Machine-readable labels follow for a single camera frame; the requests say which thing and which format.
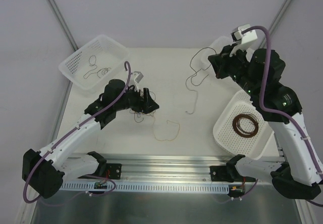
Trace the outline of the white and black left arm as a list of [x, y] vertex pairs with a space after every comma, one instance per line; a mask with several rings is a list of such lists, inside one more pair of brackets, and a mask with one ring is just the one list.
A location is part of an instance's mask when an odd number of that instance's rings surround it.
[[86, 175], [103, 179], [107, 162], [99, 153], [91, 151], [79, 159], [68, 158], [81, 144], [114, 120], [117, 112], [126, 109], [149, 114], [159, 109], [159, 105], [152, 99], [148, 88], [140, 90], [122, 80], [110, 80], [104, 92], [85, 109], [80, 120], [68, 133], [39, 151], [29, 149], [25, 152], [22, 168], [22, 179], [25, 181], [24, 201], [33, 202], [27, 198], [28, 187], [47, 199], [66, 181]]

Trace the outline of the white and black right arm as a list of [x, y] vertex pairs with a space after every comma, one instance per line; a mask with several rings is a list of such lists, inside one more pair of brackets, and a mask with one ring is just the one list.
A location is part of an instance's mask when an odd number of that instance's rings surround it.
[[250, 97], [252, 105], [273, 130], [285, 155], [285, 162], [267, 162], [237, 154], [224, 169], [217, 173], [223, 181], [234, 182], [249, 177], [271, 183], [284, 197], [311, 201], [320, 193], [322, 162], [314, 153], [307, 133], [302, 106], [296, 93], [279, 82], [285, 62], [271, 51], [264, 106], [260, 107], [260, 87], [265, 72], [266, 49], [257, 49], [251, 60], [246, 51], [231, 55], [232, 45], [225, 46], [219, 54], [208, 56], [216, 77], [231, 77]]

